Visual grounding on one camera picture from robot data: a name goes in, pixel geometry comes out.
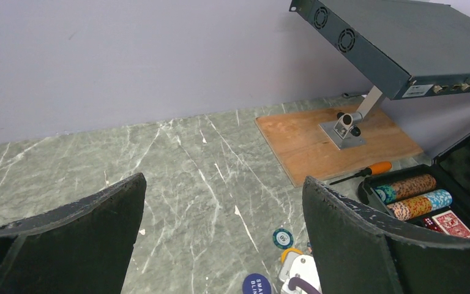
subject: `plywood board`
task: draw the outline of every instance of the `plywood board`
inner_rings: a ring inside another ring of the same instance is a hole
[[[295,187],[303,185],[306,176],[330,179],[376,162],[395,161],[423,152],[380,109],[359,124],[367,144],[338,150],[319,124],[336,120],[340,111],[355,112],[357,106],[262,116],[256,119],[256,124]]]

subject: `metal mount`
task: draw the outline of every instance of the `metal mount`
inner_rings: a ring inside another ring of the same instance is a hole
[[[339,150],[364,145],[366,141],[361,137],[361,130],[357,124],[361,123],[385,98],[386,96],[374,86],[356,112],[340,112],[337,121],[324,122],[319,126]]]

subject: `screwdriver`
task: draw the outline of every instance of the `screwdriver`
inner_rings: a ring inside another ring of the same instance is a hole
[[[389,161],[378,162],[377,164],[373,164],[373,165],[361,170],[360,172],[356,173],[353,176],[349,176],[348,178],[340,179],[336,182],[332,182],[332,183],[330,183],[330,185],[338,184],[338,183],[341,183],[341,182],[346,181],[348,179],[357,178],[358,176],[378,175],[380,173],[385,173],[385,172],[389,171],[391,168],[392,168],[392,163],[389,162]]]

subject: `gray marble surface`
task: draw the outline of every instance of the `gray marble surface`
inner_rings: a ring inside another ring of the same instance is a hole
[[[359,103],[320,99],[0,145],[0,225],[144,173],[144,217],[123,293],[240,293],[273,283],[279,227],[307,249],[302,189],[293,188],[255,118]],[[425,156],[394,168],[429,163]],[[360,179],[335,186],[356,198]]]

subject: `white wall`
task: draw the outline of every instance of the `white wall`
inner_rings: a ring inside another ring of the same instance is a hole
[[[289,4],[0,1],[0,143],[369,88]]]
[[[470,17],[470,0],[429,2],[450,4]],[[432,99],[387,100],[381,106],[431,156],[437,155],[470,133],[470,94]]]

